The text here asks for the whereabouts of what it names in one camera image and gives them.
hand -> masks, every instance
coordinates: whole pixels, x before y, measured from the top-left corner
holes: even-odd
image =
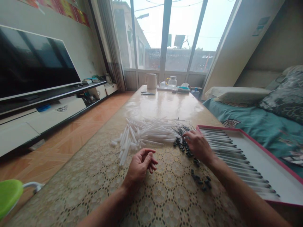
[[[132,193],[136,192],[139,189],[140,183],[145,178],[146,170],[153,173],[153,171],[157,169],[156,164],[158,164],[158,162],[152,156],[155,152],[155,150],[143,148],[133,156],[126,177],[122,183],[122,186],[125,187],[127,191],[131,191]]]
[[[208,165],[218,157],[212,151],[205,137],[198,131],[188,131],[183,134],[191,153],[204,164]]]

white tv cabinet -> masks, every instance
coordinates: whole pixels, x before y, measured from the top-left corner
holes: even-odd
[[[106,84],[104,81],[72,90],[5,113],[5,116],[10,116],[0,119],[0,157],[11,151],[29,148],[106,99],[117,87],[116,84]],[[89,106],[85,105],[82,98],[76,97],[77,93],[84,90],[94,94],[97,99]],[[35,108],[47,103],[50,103],[51,108],[46,111],[38,112]]]

teal bedsheet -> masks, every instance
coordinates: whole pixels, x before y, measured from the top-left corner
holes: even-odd
[[[280,159],[295,153],[303,154],[302,125],[257,107],[235,107],[213,99],[203,105],[225,127],[242,129],[303,178],[302,167]]]

table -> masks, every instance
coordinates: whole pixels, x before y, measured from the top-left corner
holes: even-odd
[[[142,86],[121,109],[33,196],[8,226],[74,226],[99,206],[123,182],[131,157],[119,167],[119,146],[110,146],[126,126],[125,118],[190,120],[196,125],[222,124],[192,94],[148,90]],[[159,164],[146,180],[121,220],[121,226],[242,226],[239,213],[218,179],[172,145],[151,145]],[[191,177],[212,179],[202,192]]]

patterned cushion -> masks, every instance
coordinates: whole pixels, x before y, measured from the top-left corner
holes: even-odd
[[[259,107],[303,125],[303,71],[289,73]]]

